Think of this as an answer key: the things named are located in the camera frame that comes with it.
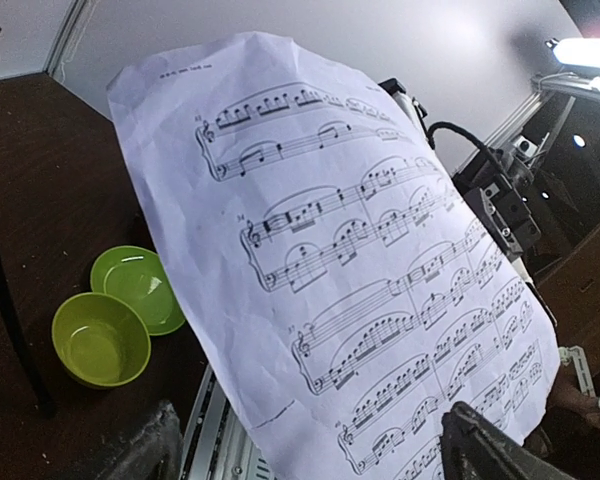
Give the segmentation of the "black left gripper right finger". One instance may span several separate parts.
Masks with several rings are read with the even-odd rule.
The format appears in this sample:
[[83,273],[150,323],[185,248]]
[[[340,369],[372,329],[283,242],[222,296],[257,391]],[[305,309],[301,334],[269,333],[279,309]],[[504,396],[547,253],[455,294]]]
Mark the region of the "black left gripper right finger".
[[572,480],[534,456],[464,402],[442,416],[440,438],[446,479]]

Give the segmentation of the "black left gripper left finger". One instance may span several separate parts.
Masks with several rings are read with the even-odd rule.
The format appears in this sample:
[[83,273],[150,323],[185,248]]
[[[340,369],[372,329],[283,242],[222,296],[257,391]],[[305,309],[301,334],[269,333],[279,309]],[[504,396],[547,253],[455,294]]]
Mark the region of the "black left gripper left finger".
[[183,456],[180,420],[161,400],[105,448],[98,479],[179,479]]

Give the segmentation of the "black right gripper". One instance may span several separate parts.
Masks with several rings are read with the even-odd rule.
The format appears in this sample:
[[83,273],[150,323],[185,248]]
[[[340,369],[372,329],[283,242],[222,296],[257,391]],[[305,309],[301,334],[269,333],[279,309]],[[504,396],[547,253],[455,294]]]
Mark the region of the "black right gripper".
[[452,181],[507,257],[522,257],[540,239],[540,228],[522,195],[533,174],[513,154],[501,149],[480,152]]

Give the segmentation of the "lavender paper sheet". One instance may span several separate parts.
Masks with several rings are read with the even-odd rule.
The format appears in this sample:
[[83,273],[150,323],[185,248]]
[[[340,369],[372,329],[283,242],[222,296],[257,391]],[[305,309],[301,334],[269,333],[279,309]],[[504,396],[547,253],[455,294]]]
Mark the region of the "lavender paper sheet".
[[517,443],[559,367],[551,320],[396,102],[251,32],[107,89],[179,305],[280,479],[435,479],[472,405]]

